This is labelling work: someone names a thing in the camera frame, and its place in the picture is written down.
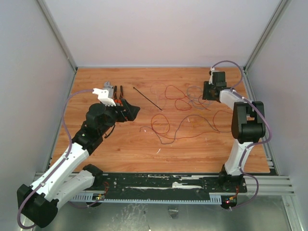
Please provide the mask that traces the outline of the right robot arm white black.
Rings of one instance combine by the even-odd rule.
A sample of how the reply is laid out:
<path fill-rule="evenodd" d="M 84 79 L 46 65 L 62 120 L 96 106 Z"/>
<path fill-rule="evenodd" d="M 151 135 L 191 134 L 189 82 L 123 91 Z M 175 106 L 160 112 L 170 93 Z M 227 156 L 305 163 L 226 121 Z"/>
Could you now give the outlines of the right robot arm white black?
<path fill-rule="evenodd" d="M 260 101 L 250 101 L 228 87 L 225 72 L 212 68 L 209 74 L 209 81 L 204 82 L 203 99 L 223 103 L 232 109 L 231 133 L 234 143 L 218 177 L 219 188 L 229 192 L 242 184 L 248 156 L 266 134 L 266 124 L 262 120 L 264 104 Z"/>

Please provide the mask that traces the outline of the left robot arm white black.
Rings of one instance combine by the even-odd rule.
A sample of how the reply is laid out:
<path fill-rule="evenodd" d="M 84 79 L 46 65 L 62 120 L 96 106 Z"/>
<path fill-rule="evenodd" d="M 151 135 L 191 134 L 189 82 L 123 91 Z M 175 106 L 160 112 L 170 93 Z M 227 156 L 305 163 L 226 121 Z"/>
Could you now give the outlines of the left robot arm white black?
<path fill-rule="evenodd" d="M 86 166 L 72 179 L 72 171 L 86 160 L 107 137 L 107 131 L 113 131 L 117 122 L 134 121 L 140 111 L 138 106 L 122 99 L 121 105 L 106 106 L 95 103 L 89 107 L 81 129 L 70 138 L 66 151 L 40 178 L 31 185 L 21 185 L 17 190 L 20 228 L 21 215 L 30 219 L 41 228 L 48 226 L 56 217 L 58 210 L 79 192 L 91 187 L 98 190 L 103 186 L 102 171 L 93 166 Z"/>

